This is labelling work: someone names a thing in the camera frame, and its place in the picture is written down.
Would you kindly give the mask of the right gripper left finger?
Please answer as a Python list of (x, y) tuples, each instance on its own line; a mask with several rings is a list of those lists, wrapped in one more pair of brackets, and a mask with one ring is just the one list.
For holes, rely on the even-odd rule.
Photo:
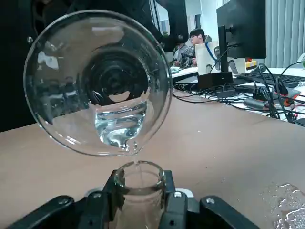
[(93, 189), (79, 201), (62, 195), (54, 197), (24, 217), (7, 226), (9, 229), (107, 229), (119, 206), (113, 170), (105, 186)]

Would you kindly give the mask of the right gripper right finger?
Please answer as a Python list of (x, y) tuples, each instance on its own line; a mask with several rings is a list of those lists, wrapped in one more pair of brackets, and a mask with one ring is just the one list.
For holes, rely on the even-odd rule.
[(257, 229), (227, 202), (213, 195), (197, 201), (188, 190), (175, 188), (172, 172), (164, 171), (165, 209), (160, 229)]

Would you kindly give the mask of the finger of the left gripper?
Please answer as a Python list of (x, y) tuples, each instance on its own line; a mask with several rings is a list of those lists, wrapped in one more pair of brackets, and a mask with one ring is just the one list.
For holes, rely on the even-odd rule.
[[(163, 32), (161, 17), (169, 23), (169, 31)], [(184, 0), (153, 0), (152, 21), (157, 29), (155, 38), (165, 52), (171, 52), (180, 43), (188, 41), (188, 25)]]
[(24, 0), (23, 35), (32, 44), (37, 36), (54, 20), (65, 15), (71, 0)]

